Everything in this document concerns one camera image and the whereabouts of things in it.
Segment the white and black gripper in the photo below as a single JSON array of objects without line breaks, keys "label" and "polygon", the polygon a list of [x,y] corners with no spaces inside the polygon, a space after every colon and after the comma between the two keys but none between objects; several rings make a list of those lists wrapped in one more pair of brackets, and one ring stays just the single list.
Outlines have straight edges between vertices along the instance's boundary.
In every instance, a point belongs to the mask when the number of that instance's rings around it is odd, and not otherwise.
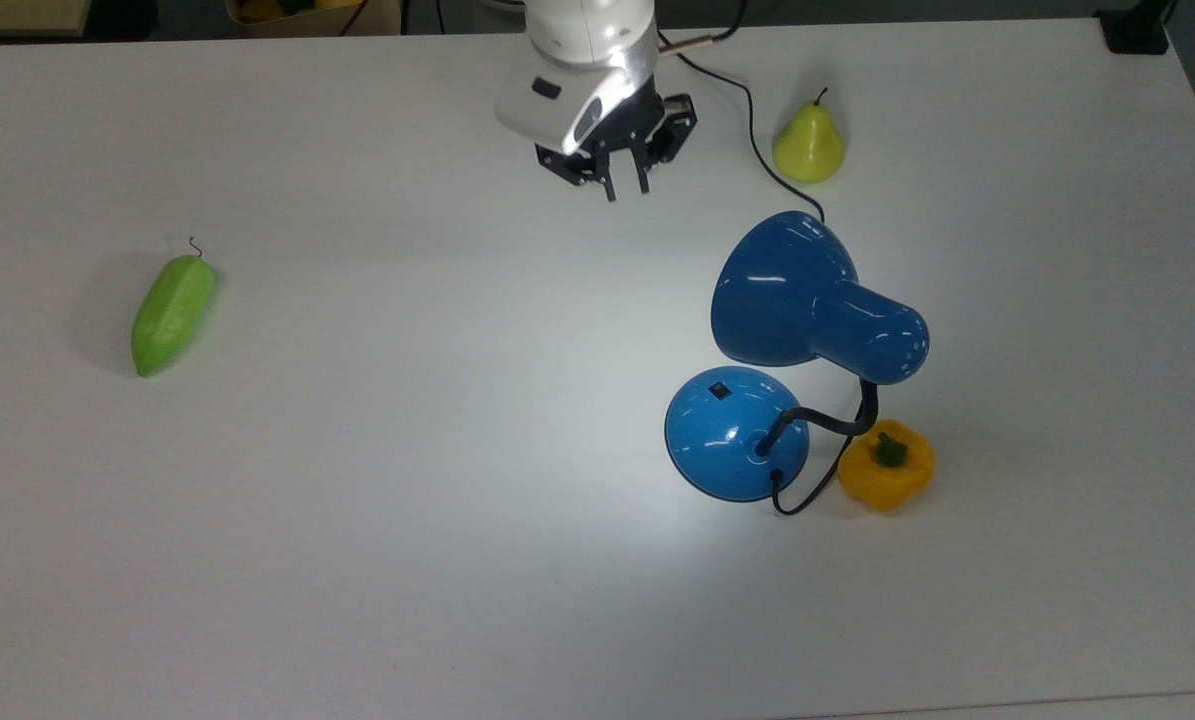
[{"label": "white and black gripper", "polygon": [[697,127],[692,97],[661,96],[655,45],[615,50],[598,64],[569,64],[529,47],[495,101],[501,124],[537,147],[537,161],[562,181],[603,187],[615,202],[611,158],[629,152],[641,192],[670,164]]}]

